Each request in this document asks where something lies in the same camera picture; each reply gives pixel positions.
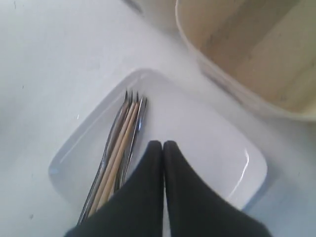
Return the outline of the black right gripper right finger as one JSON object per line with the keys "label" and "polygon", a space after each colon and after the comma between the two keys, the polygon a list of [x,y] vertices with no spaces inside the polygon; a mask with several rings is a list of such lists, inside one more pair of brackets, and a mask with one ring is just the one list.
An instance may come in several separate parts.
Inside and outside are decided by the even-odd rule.
{"label": "black right gripper right finger", "polygon": [[173,237],[252,237],[254,221],[209,188],[178,145],[163,145],[170,231]]}

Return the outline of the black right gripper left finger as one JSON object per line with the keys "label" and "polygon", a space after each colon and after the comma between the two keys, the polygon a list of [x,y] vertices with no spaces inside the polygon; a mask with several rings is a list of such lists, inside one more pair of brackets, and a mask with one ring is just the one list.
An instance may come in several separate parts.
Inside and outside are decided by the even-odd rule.
{"label": "black right gripper left finger", "polygon": [[163,227],[162,145],[148,143],[127,182],[68,237],[160,237]]}

